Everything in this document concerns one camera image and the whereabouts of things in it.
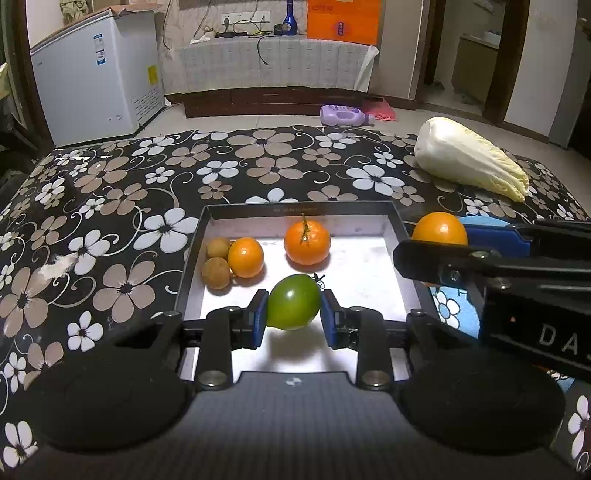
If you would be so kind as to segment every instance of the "orange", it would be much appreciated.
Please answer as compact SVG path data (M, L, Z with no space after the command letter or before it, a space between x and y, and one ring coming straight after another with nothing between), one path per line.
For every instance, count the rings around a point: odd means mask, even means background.
M295 263L314 265L328 256L330 234L320 223L302 215L302 220L287 229L283 247L287 256Z
M413 240L467 245L468 235L460 220L453 215L433 212L418 221L413 231Z
M248 236L239 238L230 246L228 265L234 275L251 278L258 275L265 263L261 244Z

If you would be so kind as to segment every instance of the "door frame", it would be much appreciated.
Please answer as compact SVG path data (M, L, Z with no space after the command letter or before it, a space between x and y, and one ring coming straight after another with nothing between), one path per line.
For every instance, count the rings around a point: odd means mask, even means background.
M435 76L441 33L443 32L445 6L446 0L430 0L427 38L418 78L418 102L422 102L423 85L432 83ZM482 113L485 119L498 126L501 126L505 120L513 89L515 88L529 14L530 0L506 0L501 43L496 58L491 88Z

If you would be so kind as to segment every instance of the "green tomato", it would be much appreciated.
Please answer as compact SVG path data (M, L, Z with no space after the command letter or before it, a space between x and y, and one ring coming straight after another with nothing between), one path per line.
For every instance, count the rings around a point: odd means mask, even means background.
M281 280L269 296L267 326L295 330L308 325L320 310L320 288L303 273Z

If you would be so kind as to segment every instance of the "purple plastic bottle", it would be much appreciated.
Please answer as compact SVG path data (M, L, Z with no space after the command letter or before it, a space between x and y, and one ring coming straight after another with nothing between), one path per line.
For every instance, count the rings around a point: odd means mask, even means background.
M320 121L334 127L336 125L348 125L350 127L360 127L361 125L373 125L374 116L363 113L358 108L341 105L323 105L320 108Z

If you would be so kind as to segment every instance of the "floral tablecloth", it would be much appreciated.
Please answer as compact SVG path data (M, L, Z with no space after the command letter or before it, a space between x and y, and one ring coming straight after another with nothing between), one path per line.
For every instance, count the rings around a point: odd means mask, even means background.
M516 204L432 177L415 162L415 141L357 128L189 131L43 159L0 213L2 469L39 447L19 400L31 381L173 307L189 239L208 203L391 199L411 223L436 210L525 223L587 218L535 160L513 157L531 177L530 195ZM41 269L70 254L75 262L63 276ZM52 268L64 271L60 262ZM451 324L454 305L436 302ZM583 469L589 387L575 382L571 390L577 396L569 398L556 449Z

